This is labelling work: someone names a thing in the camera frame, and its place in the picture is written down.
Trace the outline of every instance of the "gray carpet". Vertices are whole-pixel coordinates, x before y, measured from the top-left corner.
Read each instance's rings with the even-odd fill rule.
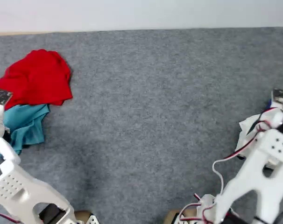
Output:
[[[50,107],[46,141],[24,149],[21,165],[102,224],[160,224],[194,192],[216,195],[212,162],[283,88],[283,28],[5,36],[0,77],[41,48],[69,63],[74,98]],[[228,181],[241,164],[218,168]],[[234,208],[250,221],[255,202],[252,193]]]

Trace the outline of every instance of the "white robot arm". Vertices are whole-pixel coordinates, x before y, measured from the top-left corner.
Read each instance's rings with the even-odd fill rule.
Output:
[[[19,166],[19,156],[2,138],[4,105],[10,96],[10,92],[0,90],[0,154],[4,159],[0,164],[0,205],[24,224],[84,224],[75,218],[73,207],[60,193]],[[35,214],[33,209],[38,203],[49,206]],[[94,215],[87,223],[99,224]]]
[[[274,89],[270,108],[251,120],[255,120],[253,128],[242,130],[245,134],[240,134],[240,149],[220,160],[226,161],[238,153],[246,155],[236,177],[215,198],[205,195],[199,198],[200,206],[191,204],[197,206],[197,220],[194,217],[178,217],[176,224],[187,224],[186,220],[192,220],[193,224],[225,224],[233,202],[251,190],[258,195],[256,216],[252,224],[274,223],[283,199],[283,90]],[[273,172],[266,177],[263,168],[269,164]],[[238,219],[230,223],[246,222]]]

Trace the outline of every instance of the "white wall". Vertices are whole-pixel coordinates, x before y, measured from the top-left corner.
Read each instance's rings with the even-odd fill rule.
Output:
[[[283,0],[0,0],[0,32],[283,26]]]

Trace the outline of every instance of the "teal shirt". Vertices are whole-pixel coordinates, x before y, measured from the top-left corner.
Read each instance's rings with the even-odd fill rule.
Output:
[[[10,128],[11,142],[20,154],[23,145],[44,142],[42,120],[49,113],[48,105],[16,105],[5,111],[4,125]]]

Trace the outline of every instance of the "red cloth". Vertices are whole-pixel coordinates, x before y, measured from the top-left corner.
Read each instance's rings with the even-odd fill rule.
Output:
[[[72,98],[70,69],[55,51],[33,50],[7,68],[0,89],[13,92],[5,110],[18,104],[62,105]]]

